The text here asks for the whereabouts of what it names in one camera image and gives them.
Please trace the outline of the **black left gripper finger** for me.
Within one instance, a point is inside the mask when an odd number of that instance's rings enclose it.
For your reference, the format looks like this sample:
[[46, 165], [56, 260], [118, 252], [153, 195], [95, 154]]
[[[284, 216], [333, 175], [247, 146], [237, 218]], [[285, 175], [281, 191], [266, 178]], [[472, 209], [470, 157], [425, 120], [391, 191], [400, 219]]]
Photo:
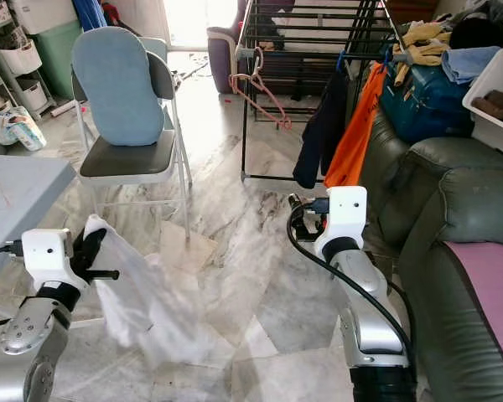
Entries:
[[74, 241], [73, 271], [90, 271], [93, 268], [106, 234], [107, 230], [102, 227], [94, 230], [85, 228], [80, 232], [80, 237]]

